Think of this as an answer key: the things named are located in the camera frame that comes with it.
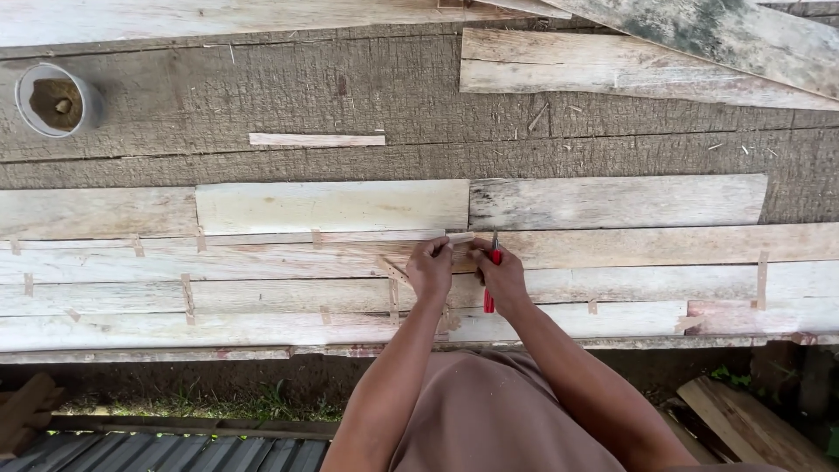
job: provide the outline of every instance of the person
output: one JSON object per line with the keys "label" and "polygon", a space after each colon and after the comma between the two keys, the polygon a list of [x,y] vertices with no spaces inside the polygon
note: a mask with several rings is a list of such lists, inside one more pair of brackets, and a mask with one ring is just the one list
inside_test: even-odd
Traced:
{"label": "person", "polygon": [[417,302],[350,396],[323,472],[781,470],[700,466],[644,397],[533,304],[521,260],[468,256],[529,355],[432,353],[451,289],[447,237],[416,246]]}

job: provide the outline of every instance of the brown shirt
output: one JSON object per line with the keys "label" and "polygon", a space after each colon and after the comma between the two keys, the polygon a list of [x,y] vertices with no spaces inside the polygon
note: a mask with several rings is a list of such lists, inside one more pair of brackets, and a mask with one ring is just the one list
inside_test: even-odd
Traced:
{"label": "brown shirt", "polygon": [[[494,470],[618,472],[623,467],[554,397],[527,354],[432,353],[393,472]],[[669,468],[667,472],[775,472],[771,466]]]}

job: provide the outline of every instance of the sawdust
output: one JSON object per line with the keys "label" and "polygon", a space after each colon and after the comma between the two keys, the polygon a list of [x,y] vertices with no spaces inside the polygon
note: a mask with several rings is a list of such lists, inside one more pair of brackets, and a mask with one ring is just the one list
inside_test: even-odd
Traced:
{"label": "sawdust", "polygon": [[71,79],[38,79],[29,106],[48,126],[72,131],[81,121],[81,94]]}

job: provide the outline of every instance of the red utility knife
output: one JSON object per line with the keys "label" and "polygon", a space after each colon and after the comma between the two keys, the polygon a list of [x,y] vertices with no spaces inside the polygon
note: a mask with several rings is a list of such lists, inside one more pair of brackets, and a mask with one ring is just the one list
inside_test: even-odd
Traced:
{"label": "red utility knife", "polygon": [[[501,251],[498,250],[498,230],[492,231],[492,249],[489,251],[489,259],[492,261],[493,264],[499,265],[501,264]],[[489,294],[488,289],[483,289],[483,312],[485,313],[493,313],[495,312],[495,300],[492,299],[492,295]]]}

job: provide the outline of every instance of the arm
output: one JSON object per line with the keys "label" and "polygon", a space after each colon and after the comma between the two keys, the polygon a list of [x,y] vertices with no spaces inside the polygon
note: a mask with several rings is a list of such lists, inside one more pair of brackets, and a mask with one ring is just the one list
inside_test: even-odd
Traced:
{"label": "arm", "polygon": [[451,289],[448,237],[417,244],[406,267],[417,302],[352,391],[323,472],[387,470],[414,411]]}
{"label": "arm", "polygon": [[521,260],[501,248],[500,265],[475,239],[469,253],[495,299],[498,314],[515,329],[557,400],[629,472],[655,472],[699,463],[655,408],[623,377],[587,353],[530,301]]}

